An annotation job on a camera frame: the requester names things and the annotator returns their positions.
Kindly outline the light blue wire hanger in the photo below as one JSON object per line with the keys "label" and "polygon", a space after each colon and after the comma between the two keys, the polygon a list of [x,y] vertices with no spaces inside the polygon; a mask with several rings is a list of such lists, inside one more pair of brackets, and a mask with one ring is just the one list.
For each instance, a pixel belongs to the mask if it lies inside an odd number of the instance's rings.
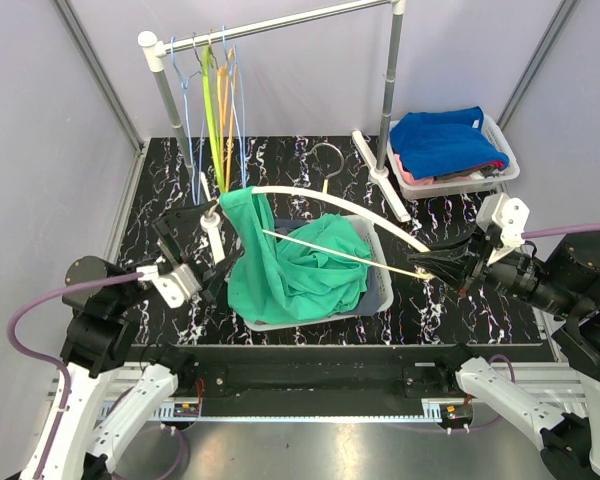
{"label": "light blue wire hanger", "polygon": [[198,71],[195,71],[192,75],[187,75],[185,71],[183,71],[177,60],[177,53],[174,48],[175,38],[172,37],[169,42],[169,56],[171,58],[172,67],[174,68],[178,82],[180,85],[182,98],[183,98],[183,107],[184,107],[184,133],[186,138],[186,153],[188,154],[188,162],[191,167],[191,183],[190,183],[190,192],[194,205],[200,204],[200,187],[199,187],[199,177],[197,176],[198,167],[197,163],[193,157],[193,141],[191,135],[191,121],[190,121],[190,105],[189,105],[189,83],[190,81],[198,74]]}

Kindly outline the cream curved wooden hanger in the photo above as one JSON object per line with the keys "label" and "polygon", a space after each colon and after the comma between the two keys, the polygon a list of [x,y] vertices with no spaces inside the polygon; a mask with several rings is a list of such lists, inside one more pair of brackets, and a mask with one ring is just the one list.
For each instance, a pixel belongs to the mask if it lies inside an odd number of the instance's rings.
{"label": "cream curved wooden hanger", "polygon": [[344,165],[345,165],[345,160],[344,160],[344,156],[342,155],[341,151],[337,147],[335,147],[334,145],[332,145],[328,142],[322,142],[322,143],[316,144],[308,153],[306,153],[306,156],[313,155],[315,150],[317,148],[319,148],[320,146],[327,146],[327,147],[331,148],[332,150],[334,150],[337,153],[337,155],[340,158],[339,169],[327,174],[324,177],[323,187],[320,191],[311,190],[311,189],[307,189],[307,188],[292,187],[292,186],[267,185],[267,186],[254,187],[252,189],[252,193],[253,194],[275,194],[275,195],[288,195],[288,196],[294,196],[294,197],[304,197],[304,198],[310,198],[313,200],[321,201],[321,202],[324,202],[327,204],[331,204],[335,207],[346,210],[349,213],[358,215],[358,216],[362,217],[363,219],[369,221],[373,225],[380,226],[385,231],[391,233],[393,236],[397,237],[398,239],[402,240],[403,242],[407,243],[409,246],[414,248],[417,253],[429,252],[428,247],[426,247],[424,244],[422,244],[415,237],[411,236],[404,230],[400,229],[399,227],[397,227],[396,225],[391,223],[389,220],[386,220],[385,218],[382,218],[381,216],[377,215],[376,213],[374,213],[362,206],[359,206],[353,202],[350,202],[346,199],[343,199],[343,198],[340,198],[340,197],[337,197],[334,195],[330,195],[328,193],[329,179],[334,176],[337,176],[342,171],[342,169],[344,168]]}

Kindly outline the green t-shirt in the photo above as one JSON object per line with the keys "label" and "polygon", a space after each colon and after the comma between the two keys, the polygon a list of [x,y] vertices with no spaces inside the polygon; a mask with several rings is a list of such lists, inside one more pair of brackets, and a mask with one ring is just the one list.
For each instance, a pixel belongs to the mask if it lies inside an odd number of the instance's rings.
{"label": "green t-shirt", "polygon": [[[219,203],[244,249],[228,280],[228,304],[244,320],[300,324],[371,315],[381,305],[374,270],[358,261],[372,259],[371,247],[348,218],[278,227],[267,197],[250,188]],[[282,239],[268,234],[278,229]]]}

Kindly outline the lime green hanger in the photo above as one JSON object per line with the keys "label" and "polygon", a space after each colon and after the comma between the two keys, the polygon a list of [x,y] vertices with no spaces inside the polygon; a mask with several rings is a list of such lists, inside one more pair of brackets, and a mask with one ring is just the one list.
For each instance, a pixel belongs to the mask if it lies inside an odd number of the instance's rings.
{"label": "lime green hanger", "polygon": [[222,157],[220,153],[220,135],[218,131],[218,125],[216,122],[213,95],[211,91],[211,71],[214,65],[215,60],[213,55],[213,49],[211,44],[207,43],[202,50],[202,55],[200,59],[204,111],[216,183],[220,192],[225,193],[226,181],[224,175],[224,168],[222,164]]}

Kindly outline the dark navy tank top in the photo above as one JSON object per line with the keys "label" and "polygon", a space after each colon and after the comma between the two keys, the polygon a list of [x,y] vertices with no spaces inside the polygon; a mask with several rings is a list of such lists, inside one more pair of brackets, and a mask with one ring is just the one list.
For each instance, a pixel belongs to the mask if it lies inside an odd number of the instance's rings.
{"label": "dark navy tank top", "polygon": [[368,316],[382,304],[372,249],[355,219],[326,214],[315,221],[279,219],[275,231],[280,291],[276,301],[292,322]]}

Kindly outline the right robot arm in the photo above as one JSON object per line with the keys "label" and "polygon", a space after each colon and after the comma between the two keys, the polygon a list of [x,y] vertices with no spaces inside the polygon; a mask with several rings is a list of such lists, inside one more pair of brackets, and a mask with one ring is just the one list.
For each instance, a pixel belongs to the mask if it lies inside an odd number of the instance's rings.
{"label": "right robot arm", "polygon": [[465,345],[436,360],[435,387],[489,405],[537,447],[554,478],[600,479],[600,227],[563,230],[547,261],[514,250],[488,263],[498,232],[475,229],[451,248],[424,254],[421,264],[460,292],[487,284],[561,322],[552,338],[577,374],[588,414],[541,402]]}

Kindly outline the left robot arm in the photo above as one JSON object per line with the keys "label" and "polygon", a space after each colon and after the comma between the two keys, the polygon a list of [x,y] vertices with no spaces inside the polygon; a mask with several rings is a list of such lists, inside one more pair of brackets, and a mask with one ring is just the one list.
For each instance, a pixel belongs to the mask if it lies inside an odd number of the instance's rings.
{"label": "left robot arm", "polygon": [[371,211],[337,197],[338,214],[325,214],[282,234],[262,191],[225,193],[208,204],[222,211],[241,247],[202,274],[184,260],[169,271],[157,265],[123,271],[97,257],[78,260],[56,296],[74,311],[53,363],[60,374],[43,435],[22,470],[24,479],[78,479],[111,475],[116,447],[126,439],[93,443],[86,433],[106,387],[125,363],[136,327],[124,313],[147,293],[171,307],[193,297],[212,299],[216,281],[228,284],[230,307],[245,321],[290,328],[351,317],[366,297],[371,271],[383,268],[358,224],[401,230]]}

